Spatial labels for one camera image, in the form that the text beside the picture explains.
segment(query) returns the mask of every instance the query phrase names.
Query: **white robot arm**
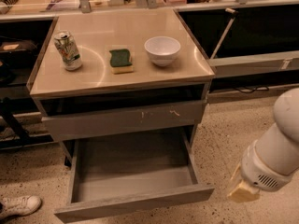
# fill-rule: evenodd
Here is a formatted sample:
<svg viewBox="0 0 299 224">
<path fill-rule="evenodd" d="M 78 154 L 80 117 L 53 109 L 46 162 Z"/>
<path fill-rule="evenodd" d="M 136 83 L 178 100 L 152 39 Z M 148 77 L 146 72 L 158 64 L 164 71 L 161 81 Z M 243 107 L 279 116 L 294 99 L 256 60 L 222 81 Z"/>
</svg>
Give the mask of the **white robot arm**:
<svg viewBox="0 0 299 224">
<path fill-rule="evenodd" d="M 245 150 L 230 181 L 229 199 L 257 200 L 260 189 L 281 189 L 299 168 L 299 89 L 278 97 L 274 119 L 270 129 Z"/>
</svg>

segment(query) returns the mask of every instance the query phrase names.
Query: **cabinet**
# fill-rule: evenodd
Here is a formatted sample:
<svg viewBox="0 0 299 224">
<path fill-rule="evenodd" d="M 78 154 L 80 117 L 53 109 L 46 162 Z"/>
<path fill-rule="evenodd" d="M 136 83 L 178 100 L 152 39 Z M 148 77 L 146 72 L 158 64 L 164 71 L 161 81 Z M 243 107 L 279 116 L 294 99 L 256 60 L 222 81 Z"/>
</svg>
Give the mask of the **cabinet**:
<svg viewBox="0 0 299 224">
<path fill-rule="evenodd" d="M 28 133 L 16 116 L 37 117 L 35 113 L 38 109 L 26 89 L 26 84 L 31 74 L 36 73 L 35 69 L 44 55 L 54 24 L 55 18 L 52 16 L 10 17 L 0 20 L 0 61 L 6 64 L 13 74 L 9 82 L 0 83 L 0 116 L 19 136 L 16 139 L 4 138 L 0 142 L 0 148 L 52 141 L 46 133 Z"/>
<path fill-rule="evenodd" d="M 215 69 L 212 90 L 296 83 L 299 73 L 299 5 L 257 0 L 233 4 L 238 12 L 214 59 L 211 57 L 232 14 L 225 7 L 179 12 Z"/>
<path fill-rule="evenodd" d="M 213 187 L 200 181 L 192 142 L 214 74 L 178 14 L 172 8 L 68 14 L 58 29 L 74 35 L 83 66 L 64 70 L 50 44 L 30 87 L 72 163 L 69 199 L 55 215 L 68 223 L 207 200 Z M 155 66 L 143 48 L 156 35 L 181 44 L 169 67 Z M 133 73 L 111 73 L 113 48 L 131 51 Z"/>
</svg>

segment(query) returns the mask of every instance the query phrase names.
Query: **green sponge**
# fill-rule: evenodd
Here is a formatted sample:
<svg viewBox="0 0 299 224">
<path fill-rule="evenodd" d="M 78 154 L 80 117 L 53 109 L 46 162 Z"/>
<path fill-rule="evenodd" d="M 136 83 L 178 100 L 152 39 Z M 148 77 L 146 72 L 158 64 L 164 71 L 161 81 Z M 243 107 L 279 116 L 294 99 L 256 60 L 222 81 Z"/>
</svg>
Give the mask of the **green sponge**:
<svg viewBox="0 0 299 224">
<path fill-rule="evenodd" d="M 133 72 L 131 54 L 128 49 L 113 49 L 111 53 L 111 71 L 114 74 Z"/>
</svg>

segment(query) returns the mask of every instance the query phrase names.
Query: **aluminum can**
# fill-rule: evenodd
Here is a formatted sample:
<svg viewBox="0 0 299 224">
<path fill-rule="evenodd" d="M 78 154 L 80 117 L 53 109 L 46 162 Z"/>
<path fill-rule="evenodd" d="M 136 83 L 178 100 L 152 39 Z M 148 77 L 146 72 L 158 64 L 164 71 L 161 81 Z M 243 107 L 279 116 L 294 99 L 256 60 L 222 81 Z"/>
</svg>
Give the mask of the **aluminum can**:
<svg viewBox="0 0 299 224">
<path fill-rule="evenodd" d="M 69 31 L 60 31 L 55 34 L 54 44 L 63 58 L 66 70 L 72 71 L 82 66 L 75 39 Z"/>
</svg>

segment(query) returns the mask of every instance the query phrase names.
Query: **person's foot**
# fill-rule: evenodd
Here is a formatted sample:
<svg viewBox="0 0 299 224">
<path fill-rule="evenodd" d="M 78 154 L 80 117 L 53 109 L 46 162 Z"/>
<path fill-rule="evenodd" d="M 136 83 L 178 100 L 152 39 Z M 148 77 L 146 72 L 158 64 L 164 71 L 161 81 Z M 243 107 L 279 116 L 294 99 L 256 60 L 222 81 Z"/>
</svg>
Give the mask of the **person's foot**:
<svg viewBox="0 0 299 224">
<path fill-rule="evenodd" d="M 19 198 L 4 198 L 0 201 L 0 220 L 9 216 L 26 216 L 34 213 L 41 205 L 41 199 L 37 196 L 23 196 Z"/>
</svg>

